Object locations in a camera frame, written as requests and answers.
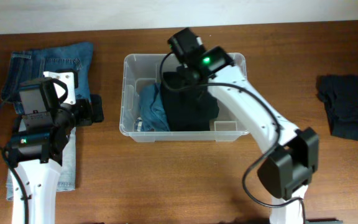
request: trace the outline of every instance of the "white wall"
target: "white wall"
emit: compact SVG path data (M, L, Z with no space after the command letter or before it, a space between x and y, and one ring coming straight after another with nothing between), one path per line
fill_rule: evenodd
M358 19L358 0L0 0L0 34Z

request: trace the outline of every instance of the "plastic bin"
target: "plastic bin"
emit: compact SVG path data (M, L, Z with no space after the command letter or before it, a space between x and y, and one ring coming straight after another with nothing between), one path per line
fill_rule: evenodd
M240 53L229 54L241 67L247 78L246 60ZM147 131L134 130L139 114L139 92L147 85L160 82L158 73L164 54L130 54L124 60L124 80L122 83L121 117L119 129L125 136L136 142L154 141L235 141L249 132L237 118L218 100L218 117L210 121L210 131ZM164 62L163 72L176 71L179 63L172 54Z

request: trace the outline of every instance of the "wooden tabletop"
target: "wooden tabletop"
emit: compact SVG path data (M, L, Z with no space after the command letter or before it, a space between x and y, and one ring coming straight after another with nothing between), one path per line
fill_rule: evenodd
M251 135L235 142L136 143L119 131L123 61L132 53L161 54L180 29L107 30L0 35L0 91L10 52L94 43L92 93L105 120L77 129L76 190L59 192L56 223L218 223L267 218L270 210L241 188L246 167L260 156ZM358 223L358 142L330 136L316 77L358 75L358 21L197 27L211 48L242 53L253 86L301 129L320 136L319 170L306 193L307 218ZM0 143L10 138L15 112L0 113ZM7 167L0 155L0 223L10 223ZM255 173L250 190L270 201Z

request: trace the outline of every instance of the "black cloth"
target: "black cloth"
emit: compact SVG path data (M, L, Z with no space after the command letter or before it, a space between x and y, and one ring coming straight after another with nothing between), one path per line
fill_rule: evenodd
M186 85L177 72L164 72L171 88ZM209 121L219 114L218 101L207 89L173 92L161 85L162 104L171 131L209 131Z
M321 77L318 96L324 102L331 134L358 141L358 76Z

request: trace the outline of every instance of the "green indicator light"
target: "green indicator light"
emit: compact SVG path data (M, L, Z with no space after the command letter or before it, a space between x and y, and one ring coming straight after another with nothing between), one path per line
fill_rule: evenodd
M206 57L203 59L203 63L208 64L211 62L211 59L209 57Z

